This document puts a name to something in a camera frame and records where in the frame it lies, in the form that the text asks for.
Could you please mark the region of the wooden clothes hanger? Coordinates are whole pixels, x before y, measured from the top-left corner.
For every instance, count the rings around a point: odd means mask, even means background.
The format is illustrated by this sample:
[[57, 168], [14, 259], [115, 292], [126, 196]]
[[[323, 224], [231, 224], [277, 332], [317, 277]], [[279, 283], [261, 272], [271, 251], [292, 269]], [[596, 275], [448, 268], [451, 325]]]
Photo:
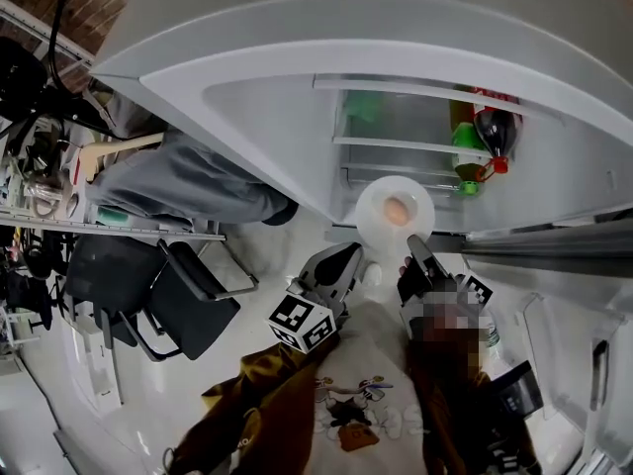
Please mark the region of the wooden clothes hanger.
[[92, 182], [99, 172], [99, 159], [129, 149], [138, 149], [162, 143], [164, 133], [153, 134], [118, 142], [92, 142], [82, 147], [78, 154], [79, 168], [87, 182]]

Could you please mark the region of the black tubular stand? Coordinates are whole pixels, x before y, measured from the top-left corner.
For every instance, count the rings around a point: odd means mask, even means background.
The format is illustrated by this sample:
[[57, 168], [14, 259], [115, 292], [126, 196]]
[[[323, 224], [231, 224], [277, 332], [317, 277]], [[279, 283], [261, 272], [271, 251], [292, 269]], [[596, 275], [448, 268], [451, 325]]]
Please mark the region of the black tubular stand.
[[55, 49], [66, 2], [57, 0], [45, 62], [18, 42], [0, 37], [0, 116], [14, 124], [51, 117], [112, 137], [103, 108], [69, 90], [59, 75]]

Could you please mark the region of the black mesh office chair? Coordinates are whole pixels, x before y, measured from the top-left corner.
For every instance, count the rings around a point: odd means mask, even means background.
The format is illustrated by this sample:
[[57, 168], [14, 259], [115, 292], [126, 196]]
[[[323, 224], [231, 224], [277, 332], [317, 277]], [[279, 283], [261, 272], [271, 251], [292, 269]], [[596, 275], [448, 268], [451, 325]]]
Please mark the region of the black mesh office chair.
[[138, 346], [153, 362], [202, 355], [238, 313], [229, 292], [184, 241], [81, 236], [71, 253], [66, 292], [93, 305], [105, 344]]

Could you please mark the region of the white round plate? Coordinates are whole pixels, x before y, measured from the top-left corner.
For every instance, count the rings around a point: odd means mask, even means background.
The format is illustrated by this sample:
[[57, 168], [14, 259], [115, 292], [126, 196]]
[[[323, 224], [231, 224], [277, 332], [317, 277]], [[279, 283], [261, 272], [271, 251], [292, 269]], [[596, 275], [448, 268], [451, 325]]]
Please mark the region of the white round plate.
[[[410, 219], [406, 226], [397, 227], [385, 219], [383, 205], [390, 197], [407, 205]], [[424, 242], [429, 239], [436, 215], [434, 203], [422, 185], [392, 175], [373, 181], [363, 190], [356, 203], [355, 221], [360, 237], [373, 249], [389, 256], [404, 256], [409, 236], [418, 235]]]

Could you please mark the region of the green tea bottle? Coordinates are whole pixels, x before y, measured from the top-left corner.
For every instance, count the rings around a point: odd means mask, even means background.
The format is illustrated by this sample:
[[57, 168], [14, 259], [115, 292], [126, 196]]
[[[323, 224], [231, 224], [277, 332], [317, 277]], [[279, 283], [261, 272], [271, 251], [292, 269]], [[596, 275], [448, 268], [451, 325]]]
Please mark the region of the green tea bottle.
[[465, 150], [481, 151], [483, 155], [474, 156], [460, 152], [452, 156], [453, 168], [460, 179], [459, 192], [462, 195], [475, 197], [480, 193], [478, 176], [489, 163], [490, 153], [479, 137], [474, 125], [474, 108], [471, 103], [450, 100], [451, 144]]

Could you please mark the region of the green plastic container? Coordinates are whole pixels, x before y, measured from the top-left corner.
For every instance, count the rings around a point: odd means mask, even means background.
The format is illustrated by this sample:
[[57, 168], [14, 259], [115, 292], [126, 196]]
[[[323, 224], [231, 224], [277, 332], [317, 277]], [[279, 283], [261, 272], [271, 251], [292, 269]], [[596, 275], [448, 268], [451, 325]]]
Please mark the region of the green plastic container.
[[367, 123], [376, 120], [383, 106], [383, 95], [373, 91], [348, 91], [344, 101], [344, 111], [348, 118]]

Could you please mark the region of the brown egg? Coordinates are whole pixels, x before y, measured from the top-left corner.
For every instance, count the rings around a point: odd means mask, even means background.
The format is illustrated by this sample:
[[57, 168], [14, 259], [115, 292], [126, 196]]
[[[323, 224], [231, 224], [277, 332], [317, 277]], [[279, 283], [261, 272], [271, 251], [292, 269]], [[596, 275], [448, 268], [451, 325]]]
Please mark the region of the brown egg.
[[410, 219], [407, 205], [395, 197], [387, 198], [383, 205], [385, 219], [397, 227], [406, 226]]

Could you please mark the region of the beige tape roll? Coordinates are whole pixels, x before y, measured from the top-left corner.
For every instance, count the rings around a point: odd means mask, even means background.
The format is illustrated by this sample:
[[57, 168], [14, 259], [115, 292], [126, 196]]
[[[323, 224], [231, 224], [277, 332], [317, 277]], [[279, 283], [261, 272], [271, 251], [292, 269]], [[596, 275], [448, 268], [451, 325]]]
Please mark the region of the beige tape roll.
[[32, 176], [25, 192], [30, 198], [32, 214], [44, 220], [54, 219], [58, 214], [70, 217], [79, 204], [79, 196], [73, 192], [73, 186], [64, 171], [58, 171], [54, 176]]

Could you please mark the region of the white refrigerator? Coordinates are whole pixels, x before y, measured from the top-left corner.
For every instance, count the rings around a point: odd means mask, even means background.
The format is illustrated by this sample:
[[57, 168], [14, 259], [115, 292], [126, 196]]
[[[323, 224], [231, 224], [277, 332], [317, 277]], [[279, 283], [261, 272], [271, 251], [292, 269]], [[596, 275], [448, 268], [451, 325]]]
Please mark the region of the white refrigerator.
[[[544, 406], [527, 420], [544, 470], [582, 457], [633, 475], [633, 0], [131, 0], [92, 71], [172, 127], [348, 232], [363, 257], [348, 317], [403, 328], [450, 316], [481, 332], [494, 381], [528, 361]], [[348, 91], [383, 95], [348, 118]], [[506, 174], [459, 192], [449, 101], [522, 116]], [[369, 246], [363, 190], [404, 176], [430, 195], [425, 242], [493, 290], [402, 304], [412, 259]], [[370, 262], [376, 287], [362, 283]], [[502, 360], [491, 360], [492, 317]], [[327, 338], [340, 340], [339, 332]]]

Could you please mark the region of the person's left forearm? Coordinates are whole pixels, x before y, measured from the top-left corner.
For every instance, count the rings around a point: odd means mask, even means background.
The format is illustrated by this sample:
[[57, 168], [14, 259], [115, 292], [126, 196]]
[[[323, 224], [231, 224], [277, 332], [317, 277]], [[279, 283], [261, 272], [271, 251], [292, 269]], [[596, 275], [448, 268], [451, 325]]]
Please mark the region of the person's left forearm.
[[315, 428], [317, 370], [335, 337], [303, 354], [277, 343], [202, 395], [208, 410], [173, 449], [166, 475], [303, 475]]

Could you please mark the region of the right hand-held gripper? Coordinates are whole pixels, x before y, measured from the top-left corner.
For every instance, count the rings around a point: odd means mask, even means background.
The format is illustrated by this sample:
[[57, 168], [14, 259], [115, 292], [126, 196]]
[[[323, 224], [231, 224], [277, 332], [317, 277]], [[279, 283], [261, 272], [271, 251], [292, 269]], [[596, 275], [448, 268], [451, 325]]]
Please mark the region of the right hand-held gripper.
[[493, 295], [493, 290], [474, 276], [449, 273], [418, 235], [407, 238], [412, 259], [401, 268], [398, 293], [402, 304], [426, 302], [453, 304], [464, 302], [482, 310]]

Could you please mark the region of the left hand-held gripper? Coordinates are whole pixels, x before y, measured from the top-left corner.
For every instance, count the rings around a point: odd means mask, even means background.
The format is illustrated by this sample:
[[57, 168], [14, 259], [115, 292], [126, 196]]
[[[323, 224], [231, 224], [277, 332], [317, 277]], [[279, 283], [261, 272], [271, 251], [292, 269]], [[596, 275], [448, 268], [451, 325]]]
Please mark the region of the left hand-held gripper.
[[310, 257], [300, 279], [291, 281], [269, 316], [277, 339], [299, 352], [311, 352], [337, 333], [348, 317], [345, 299], [362, 257], [359, 242], [336, 244]]

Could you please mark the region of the dark cola bottle red cap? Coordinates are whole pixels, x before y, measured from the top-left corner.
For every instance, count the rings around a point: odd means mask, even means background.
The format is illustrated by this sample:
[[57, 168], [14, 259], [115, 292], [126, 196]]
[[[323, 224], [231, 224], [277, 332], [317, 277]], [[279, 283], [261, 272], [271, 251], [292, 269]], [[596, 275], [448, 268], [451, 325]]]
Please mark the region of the dark cola bottle red cap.
[[486, 182], [494, 174], [506, 174], [509, 155], [517, 141], [522, 116], [485, 104], [473, 104], [474, 127], [492, 158], [477, 172], [477, 180]]

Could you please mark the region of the person's white printed sweatshirt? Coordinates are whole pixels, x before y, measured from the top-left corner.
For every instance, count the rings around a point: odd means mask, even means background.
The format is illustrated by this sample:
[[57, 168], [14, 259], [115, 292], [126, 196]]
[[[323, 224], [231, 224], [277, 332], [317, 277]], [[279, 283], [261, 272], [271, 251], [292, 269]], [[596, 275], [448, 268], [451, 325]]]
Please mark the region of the person's white printed sweatshirt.
[[427, 475], [419, 399], [405, 370], [406, 336], [376, 303], [353, 308], [316, 373], [304, 475]]

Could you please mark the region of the white flat cardboard box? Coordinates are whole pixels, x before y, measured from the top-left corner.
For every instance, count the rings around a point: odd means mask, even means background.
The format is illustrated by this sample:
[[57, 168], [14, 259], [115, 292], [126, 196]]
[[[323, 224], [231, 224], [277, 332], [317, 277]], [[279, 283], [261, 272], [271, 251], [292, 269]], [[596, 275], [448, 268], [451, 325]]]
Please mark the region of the white flat cardboard box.
[[106, 346], [104, 334], [91, 316], [78, 316], [75, 325], [83, 338], [77, 348], [83, 348], [79, 355], [88, 371], [88, 383], [82, 390], [95, 414], [105, 417], [123, 405], [114, 352]]

